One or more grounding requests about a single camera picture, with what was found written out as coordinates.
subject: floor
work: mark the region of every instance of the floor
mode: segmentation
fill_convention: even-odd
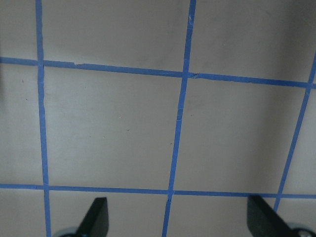
[[[316,230],[316,1],[0,0],[0,232]]]

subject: black object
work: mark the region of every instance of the black object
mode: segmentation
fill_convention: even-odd
[[[108,202],[106,197],[96,198],[75,234],[60,237],[106,237],[109,230]]]
[[[249,196],[247,226],[254,237],[316,237],[306,229],[290,229],[260,196]]]

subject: vertical blue tape strip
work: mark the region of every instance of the vertical blue tape strip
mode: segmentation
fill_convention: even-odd
[[[42,4],[41,0],[36,0],[36,33],[37,33],[37,51],[38,51],[38,93],[39,93],[39,130],[40,130],[40,147],[43,173],[43,190],[44,190],[44,208],[45,208],[45,225],[46,236],[51,237],[50,229],[50,206],[49,206],[49,178],[47,166],[47,145],[46,145],[46,124],[45,124],[45,107],[44,107],[44,52],[43,52],[43,35],[42,35]]]
[[[314,81],[314,77],[315,77],[315,72],[316,72],[316,53],[314,55],[312,69],[311,69],[310,77],[309,77],[309,80],[308,80],[309,87],[306,88],[306,90],[305,90],[305,95],[304,95],[304,99],[303,99],[303,102],[302,102],[302,107],[301,107],[301,110],[300,110],[300,113],[299,113],[299,116],[298,116],[298,119],[297,119],[297,123],[296,123],[296,127],[295,127],[295,130],[294,130],[293,139],[292,139],[291,146],[290,146],[290,151],[289,151],[287,159],[286,159],[286,163],[285,163],[285,167],[284,167],[284,170],[283,170],[280,186],[279,186],[279,189],[278,189],[278,192],[277,192],[276,201],[275,201],[275,205],[274,205],[274,210],[275,211],[277,211],[278,206],[280,204],[280,200],[281,200],[281,196],[282,196],[282,193],[283,193],[284,185],[285,185],[285,182],[286,182],[287,174],[288,174],[288,171],[289,171],[290,166],[291,166],[291,162],[292,162],[295,146],[296,146],[297,139],[298,139],[298,136],[299,136],[299,133],[300,133],[300,129],[301,129],[301,126],[302,126],[302,122],[303,122],[303,118],[304,118],[304,115],[305,115],[305,110],[306,110],[306,107],[307,107],[308,99],[309,99],[309,96],[310,96],[311,89],[313,87],[313,81]]]
[[[175,129],[175,136],[174,136],[174,146],[173,146],[172,162],[171,162],[171,169],[170,169],[170,178],[169,178],[169,187],[168,187],[169,193],[168,193],[168,200],[166,203],[166,208],[165,208],[165,213],[164,213],[162,237],[167,236],[170,208],[171,208],[171,203],[172,203],[172,195],[174,193],[173,187],[174,187],[177,160],[178,160],[183,108],[184,108],[188,77],[189,77],[191,39],[192,39],[192,33],[193,33],[195,10],[196,10],[196,0],[191,0],[190,8],[189,8],[189,16],[188,16],[186,43],[185,43],[185,50],[184,50],[183,73],[182,73],[181,89],[180,89],[180,96],[179,96],[179,103],[178,103],[178,113],[177,113],[176,129]]]

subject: grid square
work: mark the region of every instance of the grid square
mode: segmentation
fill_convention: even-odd
[[[307,81],[315,8],[313,0],[197,0],[190,71]]]
[[[0,183],[42,184],[37,68],[0,64]]]
[[[276,193],[304,89],[190,79],[176,190]]]
[[[50,184],[167,189],[180,83],[46,68]]]
[[[282,198],[277,212],[291,228],[307,228],[316,232],[315,199]]]
[[[44,0],[45,59],[182,71],[189,2]]]
[[[108,237],[161,235],[166,195],[51,191],[54,237],[75,231],[95,198],[107,197]]]
[[[0,0],[0,56],[37,59],[34,0]]]
[[[283,193],[316,194],[316,92],[311,91]]]
[[[43,195],[41,190],[1,189],[1,235],[46,236]]]
[[[274,198],[265,198],[273,205]],[[169,237],[243,236],[247,228],[247,198],[178,196],[172,198]]]

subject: blue grid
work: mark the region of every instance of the blue grid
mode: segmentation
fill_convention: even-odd
[[[276,79],[261,79],[261,78],[249,78],[249,77],[237,77],[215,74],[194,74],[189,72],[190,64],[190,52],[191,52],[191,38],[194,26],[196,0],[190,1],[187,35],[184,52],[183,71],[164,71],[142,68],[129,68],[129,67],[116,67],[107,65],[96,64],[74,64],[72,62],[60,62],[60,61],[47,61],[44,60],[43,45],[42,45],[42,4],[41,0],[35,0],[36,2],[36,24],[37,24],[37,51],[38,59],[19,59],[0,57],[0,63],[37,66],[38,67],[38,96],[39,96],[39,125],[40,125],[40,143],[41,143],[41,159],[42,159],[42,173],[43,173],[43,185],[24,185],[24,184],[0,184],[0,189],[29,189],[29,190],[43,190],[44,191],[44,208],[45,208],[45,224],[46,224],[46,236],[51,237],[50,228],[50,205],[49,205],[49,191],[81,191],[81,192],[107,192],[107,193],[134,193],[134,194],[157,194],[167,195],[168,200],[165,207],[165,215],[163,221],[162,236],[167,236],[168,222],[170,208],[172,204],[173,195],[194,195],[194,196],[214,196],[214,197],[248,197],[249,195],[259,194],[264,198],[275,198],[274,209],[277,211],[281,198],[304,198],[304,199],[316,199],[316,195],[301,195],[301,194],[283,194],[284,185],[286,182],[287,174],[291,165],[292,157],[294,154],[295,146],[299,136],[300,128],[304,118],[305,110],[307,107],[310,91],[316,88],[314,84],[314,77],[316,73],[316,54],[313,59],[312,69],[310,72],[308,82],[296,82],[288,80],[276,80]],[[168,190],[155,190],[155,189],[123,189],[123,188],[95,188],[95,187],[73,187],[73,186],[50,186],[48,177],[48,165],[47,165],[47,146],[46,146],[46,127],[45,127],[45,109],[44,109],[44,67],[56,67],[56,68],[71,68],[71,69],[83,69],[93,71],[104,72],[117,72],[117,73],[129,73],[140,75],[154,75],[165,77],[181,78],[181,90],[178,103],[178,114],[176,120],[174,148],[172,154],[172,163],[170,169],[170,178]],[[286,160],[286,164],[283,170],[283,175],[280,181],[279,189],[276,194],[269,193],[237,193],[237,192],[204,192],[204,191],[180,191],[174,190],[174,181],[176,174],[176,166],[178,159],[178,150],[180,144],[180,134],[182,125],[182,116],[185,103],[185,96],[187,90],[188,79],[209,79],[219,81],[233,81],[241,83],[256,83],[256,84],[268,84],[276,86],[291,86],[305,89],[305,96],[302,102],[299,117],[296,123],[293,139],[291,142],[290,150]]]

